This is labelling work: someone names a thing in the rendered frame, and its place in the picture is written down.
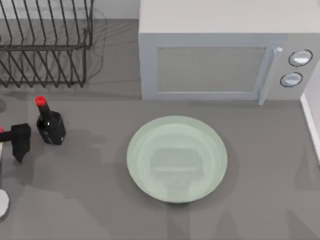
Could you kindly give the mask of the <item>pale green plate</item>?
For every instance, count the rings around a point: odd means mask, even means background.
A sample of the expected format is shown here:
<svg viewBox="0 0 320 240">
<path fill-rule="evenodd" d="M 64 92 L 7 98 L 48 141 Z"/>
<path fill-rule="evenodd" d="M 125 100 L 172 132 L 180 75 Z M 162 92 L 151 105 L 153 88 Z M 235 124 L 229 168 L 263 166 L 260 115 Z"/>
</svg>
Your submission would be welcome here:
<svg viewBox="0 0 320 240">
<path fill-rule="evenodd" d="M 144 124 L 130 139 L 126 164 L 136 186 L 166 203 L 184 204 L 211 194 L 228 168 L 226 146 L 206 123 L 164 116 Z"/>
</svg>

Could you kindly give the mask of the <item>microwave oven door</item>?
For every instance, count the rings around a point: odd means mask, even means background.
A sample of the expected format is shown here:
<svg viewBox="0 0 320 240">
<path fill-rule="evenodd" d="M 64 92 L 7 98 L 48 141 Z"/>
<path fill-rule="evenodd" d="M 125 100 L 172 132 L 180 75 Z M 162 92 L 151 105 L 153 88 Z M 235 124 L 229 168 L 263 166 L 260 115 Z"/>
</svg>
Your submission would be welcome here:
<svg viewBox="0 0 320 240">
<path fill-rule="evenodd" d="M 142 97 L 256 101 L 287 39 L 273 33 L 140 33 Z"/>
</svg>

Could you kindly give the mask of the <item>pale microwave oven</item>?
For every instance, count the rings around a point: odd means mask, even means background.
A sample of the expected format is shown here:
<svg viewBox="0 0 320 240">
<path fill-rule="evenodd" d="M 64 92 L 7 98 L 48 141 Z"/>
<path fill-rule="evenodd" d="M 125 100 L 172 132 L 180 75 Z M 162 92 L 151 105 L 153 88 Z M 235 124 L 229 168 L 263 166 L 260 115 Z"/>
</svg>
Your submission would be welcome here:
<svg viewBox="0 0 320 240">
<path fill-rule="evenodd" d="M 287 37 L 267 100 L 299 100 L 320 60 L 320 0 L 141 0 L 139 31 L 172 34 L 282 34 Z M 289 64 L 293 52 L 310 50 L 312 60 Z M 280 79 L 298 72 L 294 87 Z"/>
</svg>

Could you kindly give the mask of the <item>black bottle with red cap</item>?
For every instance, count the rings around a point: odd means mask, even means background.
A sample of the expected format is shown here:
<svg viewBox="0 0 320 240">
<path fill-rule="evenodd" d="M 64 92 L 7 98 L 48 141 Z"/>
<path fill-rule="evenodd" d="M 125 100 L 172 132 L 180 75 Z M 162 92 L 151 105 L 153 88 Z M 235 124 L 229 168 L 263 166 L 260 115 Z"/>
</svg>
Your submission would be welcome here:
<svg viewBox="0 0 320 240">
<path fill-rule="evenodd" d="M 46 98 L 39 95 L 35 98 L 39 110 L 36 127 L 46 144 L 61 145 L 66 136 L 63 118 L 59 112 L 50 109 Z"/>
</svg>

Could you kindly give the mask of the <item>round microwave knob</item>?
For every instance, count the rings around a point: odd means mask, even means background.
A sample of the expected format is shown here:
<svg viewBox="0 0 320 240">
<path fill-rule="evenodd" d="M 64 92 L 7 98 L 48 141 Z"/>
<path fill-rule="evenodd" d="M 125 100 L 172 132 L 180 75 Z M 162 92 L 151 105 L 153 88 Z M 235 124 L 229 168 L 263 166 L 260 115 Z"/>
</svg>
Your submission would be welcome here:
<svg viewBox="0 0 320 240">
<path fill-rule="evenodd" d="M 299 72 L 293 72 L 284 75 L 279 82 L 285 88 L 292 88 L 299 85 L 302 80 L 303 76 Z"/>
<path fill-rule="evenodd" d="M 302 67 L 308 64 L 312 58 L 313 53 L 308 49 L 304 49 L 293 52 L 288 58 L 288 63 L 293 67 Z"/>
</svg>

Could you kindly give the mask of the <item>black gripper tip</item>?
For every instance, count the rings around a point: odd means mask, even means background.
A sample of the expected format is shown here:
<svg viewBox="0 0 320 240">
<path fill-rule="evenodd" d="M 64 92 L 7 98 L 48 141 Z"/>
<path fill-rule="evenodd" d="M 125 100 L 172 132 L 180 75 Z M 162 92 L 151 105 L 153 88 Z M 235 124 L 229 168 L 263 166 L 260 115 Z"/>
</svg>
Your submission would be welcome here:
<svg viewBox="0 0 320 240">
<path fill-rule="evenodd" d="M 0 131 L 0 143 L 11 142 L 12 155 L 20 164 L 31 149 L 31 133 L 28 123 L 15 124 L 9 131 Z"/>
</svg>

